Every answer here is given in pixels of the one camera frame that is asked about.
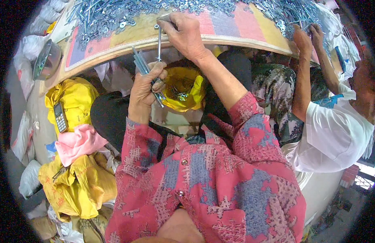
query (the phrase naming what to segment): yellow bag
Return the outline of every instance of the yellow bag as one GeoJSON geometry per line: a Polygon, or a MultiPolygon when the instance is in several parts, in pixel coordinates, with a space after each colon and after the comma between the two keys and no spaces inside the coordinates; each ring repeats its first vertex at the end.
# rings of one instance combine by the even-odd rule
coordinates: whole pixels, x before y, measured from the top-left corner
{"type": "Polygon", "coordinates": [[[55,121],[54,105],[60,101],[66,114],[68,132],[73,132],[74,127],[80,124],[90,124],[90,108],[98,92],[91,83],[80,77],[66,79],[51,88],[45,95],[44,103],[47,107],[47,118],[54,124],[55,132],[59,130],[55,121]]]}
{"type": "Polygon", "coordinates": [[[116,178],[95,159],[106,160],[105,156],[82,155],[55,182],[53,176],[62,168],[59,156],[40,167],[38,179],[58,220],[70,222],[70,216],[77,215],[93,218],[102,203],[116,198],[116,178]]]}
{"type": "Polygon", "coordinates": [[[201,101],[205,97],[205,83],[200,72],[193,68],[175,67],[167,69],[167,73],[164,80],[166,88],[163,91],[166,100],[163,104],[178,112],[201,108],[201,101]],[[186,101],[178,100],[172,91],[174,88],[188,94],[186,101]]]}
{"type": "Polygon", "coordinates": [[[102,206],[98,210],[98,216],[91,219],[82,219],[78,216],[72,216],[71,222],[73,223],[73,230],[83,234],[83,241],[86,243],[99,243],[102,242],[102,236],[105,236],[105,228],[112,216],[113,209],[102,206]]]}

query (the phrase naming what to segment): white sack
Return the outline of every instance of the white sack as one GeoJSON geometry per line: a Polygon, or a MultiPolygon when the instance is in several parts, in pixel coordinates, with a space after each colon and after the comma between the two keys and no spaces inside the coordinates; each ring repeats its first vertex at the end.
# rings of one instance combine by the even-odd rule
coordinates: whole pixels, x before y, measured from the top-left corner
{"type": "Polygon", "coordinates": [[[39,162],[36,160],[32,160],[29,162],[21,175],[19,191],[25,199],[28,199],[30,196],[32,196],[35,193],[37,187],[40,185],[38,179],[39,169],[39,162]]]}

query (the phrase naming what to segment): pile of screws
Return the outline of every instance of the pile of screws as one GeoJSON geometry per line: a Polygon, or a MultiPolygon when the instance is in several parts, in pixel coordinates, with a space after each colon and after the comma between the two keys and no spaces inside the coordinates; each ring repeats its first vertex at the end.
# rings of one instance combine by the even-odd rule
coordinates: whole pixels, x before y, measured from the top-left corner
{"type": "MultiPolygon", "coordinates": [[[[297,24],[305,32],[310,31],[310,24],[316,23],[321,26],[318,17],[320,10],[311,0],[241,0],[246,4],[253,3],[263,15],[274,21],[275,26],[280,29],[282,36],[293,40],[294,27],[297,24]]],[[[328,48],[326,39],[323,47],[328,48]]]]}
{"type": "MultiPolygon", "coordinates": [[[[100,41],[114,31],[119,34],[127,25],[135,26],[133,18],[140,14],[156,14],[163,8],[199,15],[206,7],[211,14],[220,11],[234,17],[237,2],[254,4],[290,40],[294,32],[292,23],[300,25],[307,32],[311,23],[321,24],[318,19],[320,10],[311,0],[77,0],[68,14],[67,22],[78,19],[79,38],[76,40],[84,51],[89,41],[100,41]]],[[[253,14],[248,6],[244,10],[253,14]]]]}

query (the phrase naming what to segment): pink cloth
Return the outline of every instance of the pink cloth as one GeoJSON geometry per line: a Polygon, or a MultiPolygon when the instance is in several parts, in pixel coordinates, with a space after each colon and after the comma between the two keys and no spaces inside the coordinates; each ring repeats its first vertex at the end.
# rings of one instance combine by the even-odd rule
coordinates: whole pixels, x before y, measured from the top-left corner
{"type": "Polygon", "coordinates": [[[63,166],[68,167],[79,156],[91,154],[107,143],[92,125],[81,124],[74,128],[73,133],[60,133],[55,146],[63,166]]]}

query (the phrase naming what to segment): pink patterned jacket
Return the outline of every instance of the pink patterned jacket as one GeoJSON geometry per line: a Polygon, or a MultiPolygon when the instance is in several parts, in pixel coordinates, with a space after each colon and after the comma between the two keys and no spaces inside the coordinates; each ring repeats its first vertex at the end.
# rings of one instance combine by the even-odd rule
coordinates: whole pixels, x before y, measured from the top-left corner
{"type": "Polygon", "coordinates": [[[292,166],[270,131],[269,118],[249,92],[229,111],[232,148],[203,130],[190,145],[127,119],[118,195],[105,232],[110,243],[154,236],[181,203],[206,242],[300,242],[306,210],[292,166]]]}

